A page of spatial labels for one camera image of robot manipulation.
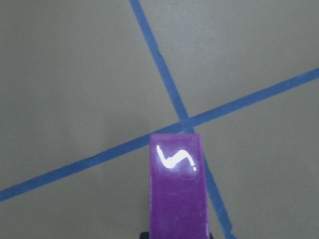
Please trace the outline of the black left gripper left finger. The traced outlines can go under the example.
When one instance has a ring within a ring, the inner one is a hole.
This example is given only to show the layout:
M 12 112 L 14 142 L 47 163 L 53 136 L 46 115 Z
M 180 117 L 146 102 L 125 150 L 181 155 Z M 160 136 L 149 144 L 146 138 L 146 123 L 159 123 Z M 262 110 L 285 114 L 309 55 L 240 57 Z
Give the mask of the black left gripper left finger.
M 149 232 L 141 232 L 139 239 L 149 239 L 150 233 Z

